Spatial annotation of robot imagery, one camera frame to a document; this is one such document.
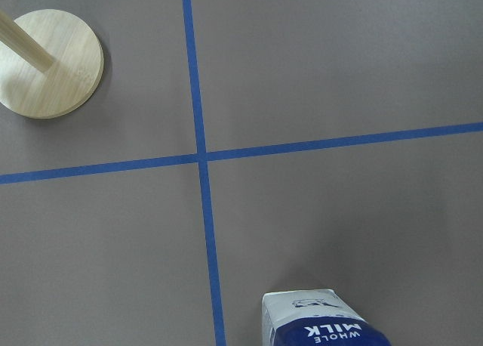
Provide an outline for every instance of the wooden paper towel holder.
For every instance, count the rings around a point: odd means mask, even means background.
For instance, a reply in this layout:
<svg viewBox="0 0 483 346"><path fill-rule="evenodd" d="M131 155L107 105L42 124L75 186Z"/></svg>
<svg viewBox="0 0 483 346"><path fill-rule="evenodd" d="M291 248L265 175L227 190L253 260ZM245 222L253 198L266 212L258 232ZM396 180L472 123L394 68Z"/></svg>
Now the wooden paper towel holder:
<svg viewBox="0 0 483 346"><path fill-rule="evenodd" d="M0 103L22 116L47 119L81 106L103 73L103 50L92 29L59 10L13 21L0 10Z"/></svg>

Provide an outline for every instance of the wooden disc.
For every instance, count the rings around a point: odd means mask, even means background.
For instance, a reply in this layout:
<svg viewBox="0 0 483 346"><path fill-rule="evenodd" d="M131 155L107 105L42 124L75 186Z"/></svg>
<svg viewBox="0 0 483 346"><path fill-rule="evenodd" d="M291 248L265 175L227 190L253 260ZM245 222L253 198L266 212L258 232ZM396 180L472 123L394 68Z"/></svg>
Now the wooden disc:
<svg viewBox="0 0 483 346"><path fill-rule="evenodd" d="M55 61L42 73L0 42L0 102L22 116L40 119L82 105L94 93L104 66L92 29L59 10L33 11L15 22Z"/></svg>

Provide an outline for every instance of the wooden dowel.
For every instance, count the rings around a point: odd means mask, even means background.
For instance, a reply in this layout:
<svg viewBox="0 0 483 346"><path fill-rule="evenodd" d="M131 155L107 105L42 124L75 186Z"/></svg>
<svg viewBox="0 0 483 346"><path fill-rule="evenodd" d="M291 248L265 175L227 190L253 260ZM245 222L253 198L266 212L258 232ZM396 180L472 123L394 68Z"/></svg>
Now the wooden dowel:
<svg viewBox="0 0 483 346"><path fill-rule="evenodd" d="M54 63L54 58L2 10L0 10L0 41L41 72Z"/></svg>

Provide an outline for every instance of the blue and white carton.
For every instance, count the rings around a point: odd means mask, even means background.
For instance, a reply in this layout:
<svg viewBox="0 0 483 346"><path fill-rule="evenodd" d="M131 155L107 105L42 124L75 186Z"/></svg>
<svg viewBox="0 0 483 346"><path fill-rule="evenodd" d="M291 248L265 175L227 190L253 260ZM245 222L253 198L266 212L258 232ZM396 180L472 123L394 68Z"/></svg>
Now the blue and white carton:
<svg viewBox="0 0 483 346"><path fill-rule="evenodd" d="M390 346L331 289L266 293L263 346Z"/></svg>

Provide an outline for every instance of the blue tape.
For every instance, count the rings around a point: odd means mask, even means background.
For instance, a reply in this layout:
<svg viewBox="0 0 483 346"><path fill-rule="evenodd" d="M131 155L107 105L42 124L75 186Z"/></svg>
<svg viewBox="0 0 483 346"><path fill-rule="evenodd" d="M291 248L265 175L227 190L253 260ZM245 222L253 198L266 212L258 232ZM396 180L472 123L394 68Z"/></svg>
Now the blue tape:
<svg viewBox="0 0 483 346"><path fill-rule="evenodd" d="M206 153L205 126L203 123L202 96L199 86L198 60L196 58L195 30L193 26L191 0L183 0L183 17L186 35L186 53L188 56L189 82L191 85L193 116L195 120L196 149L198 155L199 182L202 195L203 220L205 223L205 242L208 257L208 276L210 278L214 336L217 346L225 346L226 339L223 321L223 305L221 301L217 247L214 235L210 177Z"/></svg>
<svg viewBox="0 0 483 346"><path fill-rule="evenodd" d="M98 165L85 165L51 170L21 172L17 174L0 175L0 184L14 184L18 182L50 180L53 178L69 178L72 176L95 175L107 172L139 170L142 168L164 167L196 163L195 154L158 157L155 159L135 159L123 162L101 163Z"/></svg>
<svg viewBox="0 0 483 346"><path fill-rule="evenodd" d="M425 137L447 136L483 131L483 122L464 125L448 125L444 127L421 128L407 131L394 131L378 134L364 134L353 137L331 138L327 140L295 142L292 144L275 144L269 146L222 150L208 153L208 161L240 159L244 157L267 156L279 153L292 153L310 150L323 150L334 147L357 146L360 144L377 144L381 142L412 140Z"/></svg>

